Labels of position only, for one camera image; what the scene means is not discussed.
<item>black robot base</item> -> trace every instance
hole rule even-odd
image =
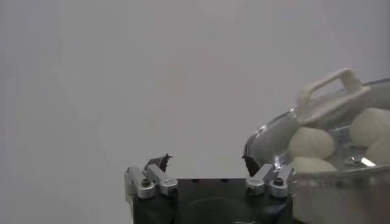
[[[292,170],[286,175],[268,164],[247,179],[176,180],[165,174],[167,156],[125,173],[134,224],[296,223],[285,194]]]

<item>white lid handle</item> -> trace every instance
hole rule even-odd
[[[335,79],[341,79],[342,84],[347,90],[345,94],[334,97],[330,100],[327,100],[326,102],[314,103],[316,99],[310,100],[310,96],[314,91],[334,81]],[[368,86],[363,86],[360,80],[355,77],[353,71],[349,68],[331,73],[324,79],[307,85],[298,93],[298,121],[301,124],[315,122],[322,116],[325,116],[342,105],[349,103],[351,100],[362,96],[369,90],[370,88]]]

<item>gray background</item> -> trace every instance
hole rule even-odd
[[[176,177],[244,177],[305,84],[390,77],[389,7],[0,1],[0,223],[129,223],[124,169],[166,152]]]

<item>steamed bun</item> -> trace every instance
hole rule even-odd
[[[335,151],[333,138],[321,129],[300,127],[292,136],[289,146],[290,155],[326,158]]]
[[[369,147],[390,131],[390,111],[367,108],[360,113],[350,127],[352,142]]]
[[[390,164],[390,134],[376,140],[366,151],[366,157],[376,165]]]
[[[317,158],[298,156],[295,157],[289,165],[292,165],[297,173],[321,173],[336,171],[336,168],[332,164]]]

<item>bolt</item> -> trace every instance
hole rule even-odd
[[[282,178],[280,177],[277,177],[275,180],[274,180],[274,185],[276,186],[282,186],[285,182],[283,181]]]
[[[148,179],[143,179],[141,181],[141,186],[142,187],[149,187],[151,184],[152,184],[152,182],[150,180],[148,180]]]

